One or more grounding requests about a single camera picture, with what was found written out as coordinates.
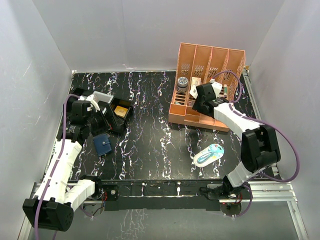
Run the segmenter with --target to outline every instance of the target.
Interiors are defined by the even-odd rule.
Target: jar
[[[188,78],[181,76],[178,78],[177,84],[176,84],[176,90],[180,93],[185,93],[188,89]]]

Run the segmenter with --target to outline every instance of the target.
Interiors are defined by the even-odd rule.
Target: gray floor
[[[122,210],[103,212],[94,220],[77,210],[67,232],[56,240],[297,240],[286,202],[253,202],[235,220],[198,209]],[[41,240],[53,231],[41,230]],[[35,239],[31,229],[28,240]]]

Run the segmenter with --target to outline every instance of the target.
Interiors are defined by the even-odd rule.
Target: light blue object
[[[220,159],[225,153],[225,150],[219,144],[211,144],[197,155],[194,156],[193,162],[197,167],[203,168],[214,161]]]

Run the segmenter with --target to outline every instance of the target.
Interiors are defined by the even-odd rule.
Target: blue wallet
[[[93,138],[94,147],[98,156],[106,155],[111,152],[111,145],[107,134],[100,134]]]

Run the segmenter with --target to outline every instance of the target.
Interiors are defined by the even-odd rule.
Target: marble tabletop
[[[70,90],[95,90],[133,102],[134,114],[122,135],[108,133],[112,153],[98,157],[90,136],[76,159],[70,180],[84,174],[103,180],[222,179],[240,162],[241,144],[232,132],[221,132],[168,122],[175,71],[77,73]],[[244,86],[235,107],[255,117]],[[210,144],[224,148],[220,160],[199,168],[193,156]]]

